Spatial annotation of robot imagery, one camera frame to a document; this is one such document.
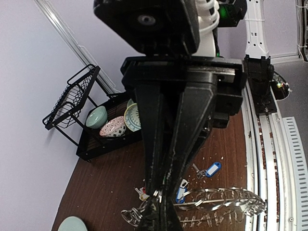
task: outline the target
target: green light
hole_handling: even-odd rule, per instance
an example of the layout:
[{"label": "green light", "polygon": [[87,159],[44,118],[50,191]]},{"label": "green light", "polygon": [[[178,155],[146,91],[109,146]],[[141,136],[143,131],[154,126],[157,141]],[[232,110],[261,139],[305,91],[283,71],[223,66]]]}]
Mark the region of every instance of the green light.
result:
[{"label": "green light", "polygon": [[228,12],[225,7],[220,7],[219,14],[221,18],[228,18]]}]

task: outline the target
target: dish rack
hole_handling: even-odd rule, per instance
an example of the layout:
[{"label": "dish rack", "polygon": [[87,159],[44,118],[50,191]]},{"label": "dish rack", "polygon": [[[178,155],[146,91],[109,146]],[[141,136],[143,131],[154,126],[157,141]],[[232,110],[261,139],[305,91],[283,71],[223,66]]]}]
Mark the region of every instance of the dish rack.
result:
[{"label": "dish rack", "polygon": [[[78,78],[86,69],[89,69],[89,71]],[[122,137],[103,138],[99,135],[100,129],[88,128],[78,119],[87,99],[89,99],[94,105],[94,108],[89,112],[89,114],[98,107],[94,100],[89,96],[95,81],[99,84],[102,90],[106,92],[104,87],[97,81],[99,71],[99,66],[90,64],[71,77],[67,81],[67,86],[53,110],[42,121],[47,130],[55,128],[73,144],[75,144],[77,146],[76,154],[86,161],[90,161],[92,158],[106,154],[142,139],[141,131],[131,132],[129,130],[127,130],[125,135]],[[128,94],[120,93],[107,96],[110,100],[102,105],[106,107],[108,121],[118,116],[123,116],[129,100]],[[83,128],[79,143],[73,140],[65,132],[66,128],[75,123]]]}]

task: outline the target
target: red and white patterned bowl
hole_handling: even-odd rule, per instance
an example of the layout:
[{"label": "red and white patterned bowl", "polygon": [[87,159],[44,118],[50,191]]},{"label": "red and white patterned bowl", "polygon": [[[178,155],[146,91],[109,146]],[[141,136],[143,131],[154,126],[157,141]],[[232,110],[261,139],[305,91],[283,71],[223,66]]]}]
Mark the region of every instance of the red and white patterned bowl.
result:
[{"label": "red and white patterned bowl", "polygon": [[120,137],[126,131],[124,116],[119,116],[108,122],[100,131],[102,137]]}]

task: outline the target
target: gray floor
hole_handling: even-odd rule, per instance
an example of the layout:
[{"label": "gray floor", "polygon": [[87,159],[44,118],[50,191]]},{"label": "gray floor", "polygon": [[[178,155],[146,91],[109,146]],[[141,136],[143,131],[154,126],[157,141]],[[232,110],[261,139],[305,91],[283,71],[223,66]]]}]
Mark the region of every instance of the gray floor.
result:
[{"label": "gray floor", "polygon": [[289,82],[293,90],[287,99],[279,101],[279,108],[283,117],[295,117],[308,160],[308,63],[276,64],[275,70]]}]

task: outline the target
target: brown table surface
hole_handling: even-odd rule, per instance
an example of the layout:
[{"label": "brown table surface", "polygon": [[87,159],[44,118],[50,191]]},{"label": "brown table surface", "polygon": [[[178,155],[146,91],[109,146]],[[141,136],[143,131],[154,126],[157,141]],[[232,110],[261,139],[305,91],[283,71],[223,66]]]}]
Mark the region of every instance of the brown table surface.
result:
[{"label": "brown table surface", "polygon": [[[246,150],[242,114],[231,117],[227,129],[214,129],[194,163],[207,169],[214,162],[221,162],[221,169],[211,178],[198,180],[190,168],[185,174],[189,189],[196,188],[246,188]],[[103,155],[93,162],[79,160],[59,206],[52,230],[57,231],[61,222],[69,216],[84,220],[89,231],[133,231],[121,217],[123,209],[138,208],[141,201],[134,188],[141,188],[144,179],[142,142],[132,144]],[[201,218],[201,211],[179,212],[181,219],[193,215]],[[244,222],[233,224],[229,220],[209,228],[185,228],[189,231],[243,231]]]}]

